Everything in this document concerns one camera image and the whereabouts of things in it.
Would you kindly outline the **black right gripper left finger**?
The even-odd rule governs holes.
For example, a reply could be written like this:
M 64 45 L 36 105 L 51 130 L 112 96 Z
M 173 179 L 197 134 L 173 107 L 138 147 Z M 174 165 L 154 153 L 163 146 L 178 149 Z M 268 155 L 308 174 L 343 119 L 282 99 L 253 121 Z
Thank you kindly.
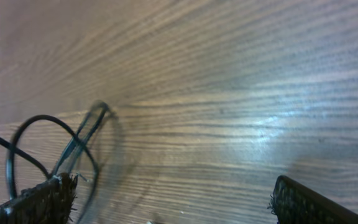
M 77 183 L 77 176 L 61 173 L 23 190 L 17 198 L 0 205 L 0 224 L 68 223 Z

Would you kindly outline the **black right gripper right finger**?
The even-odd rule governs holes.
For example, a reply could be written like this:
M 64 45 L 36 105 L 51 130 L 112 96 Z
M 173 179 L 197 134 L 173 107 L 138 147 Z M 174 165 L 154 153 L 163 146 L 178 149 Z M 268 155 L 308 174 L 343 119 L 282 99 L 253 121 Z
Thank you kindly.
M 278 224 L 358 224 L 358 214 L 285 176 L 277 177 L 268 205 Z

